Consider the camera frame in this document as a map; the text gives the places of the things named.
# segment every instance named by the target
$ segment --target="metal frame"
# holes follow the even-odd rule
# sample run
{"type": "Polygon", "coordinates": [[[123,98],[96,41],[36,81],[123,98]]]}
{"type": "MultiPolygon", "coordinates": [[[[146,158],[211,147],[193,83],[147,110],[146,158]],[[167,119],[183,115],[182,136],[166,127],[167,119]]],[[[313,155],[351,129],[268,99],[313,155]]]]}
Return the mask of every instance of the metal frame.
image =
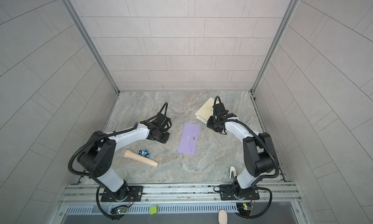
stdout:
{"type": "MultiPolygon", "coordinates": [[[[231,182],[214,182],[214,183],[164,183],[164,184],[129,184],[130,186],[141,185],[144,187],[141,201],[133,204],[133,210],[128,214],[143,214],[147,209],[155,204],[159,206],[160,212],[163,213],[183,213],[183,212],[218,212],[220,209],[225,209],[229,212],[236,212],[235,204],[241,202],[250,202],[250,200],[234,200],[222,201],[220,194],[214,192],[214,187],[220,184],[231,184],[231,182]],[[180,207],[190,206],[207,206],[213,207],[205,210],[180,209],[180,207]],[[162,210],[162,207],[178,207],[172,210],[162,210]]],[[[258,183],[259,186],[264,186],[272,190],[272,202],[288,201],[292,203],[293,208],[302,211],[299,208],[301,202],[300,194],[294,182],[284,182],[283,179],[278,180],[263,180],[258,183]]],[[[96,205],[96,184],[87,185],[68,185],[66,186],[63,195],[57,203],[57,209],[54,212],[53,222],[61,223],[63,217],[69,215],[92,215],[100,214],[91,212],[96,205]]],[[[260,199],[256,202],[268,202],[269,193],[258,190],[260,199]]],[[[122,202],[101,202],[101,206],[105,209],[110,209],[111,206],[123,204],[122,202]]],[[[301,220],[301,215],[297,215],[299,223],[305,223],[301,220]]]]}
{"type": "Polygon", "coordinates": [[[93,42],[91,40],[91,37],[89,37],[89,35],[88,35],[86,29],[84,28],[82,22],[80,21],[80,18],[77,15],[77,13],[76,13],[74,7],[72,6],[70,0],[61,0],[61,2],[62,2],[62,5],[65,7],[66,11],[68,12],[68,14],[69,14],[72,22],[76,26],[78,32],[82,36],[85,44],[87,45],[88,49],[90,50],[93,58],[95,59],[95,61],[98,64],[98,66],[104,72],[105,76],[109,80],[109,82],[112,85],[112,87],[114,88],[115,92],[117,94],[119,94],[118,87],[116,86],[113,78],[111,77],[111,75],[109,73],[109,70],[106,68],[104,62],[102,61],[100,54],[98,53],[96,47],[94,46],[94,44],[93,44],[93,42]]]}
{"type": "Polygon", "coordinates": [[[259,85],[259,82],[260,82],[261,78],[263,77],[264,71],[267,69],[267,67],[269,65],[269,62],[271,61],[271,58],[273,56],[273,53],[275,52],[275,49],[276,49],[277,45],[279,44],[279,42],[281,40],[281,37],[282,37],[283,33],[285,32],[285,29],[288,26],[289,21],[291,19],[291,16],[292,16],[296,6],[298,5],[298,3],[299,3],[299,0],[290,0],[288,8],[287,8],[287,10],[286,10],[286,12],[285,12],[285,14],[282,18],[281,24],[280,24],[279,28],[277,29],[276,35],[275,35],[275,37],[272,41],[271,47],[269,48],[269,51],[266,55],[266,58],[264,59],[264,62],[261,66],[261,69],[258,73],[258,77],[256,78],[256,80],[254,82],[254,86],[251,89],[251,92],[253,94],[258,89],[258,85],[259,85]]]}

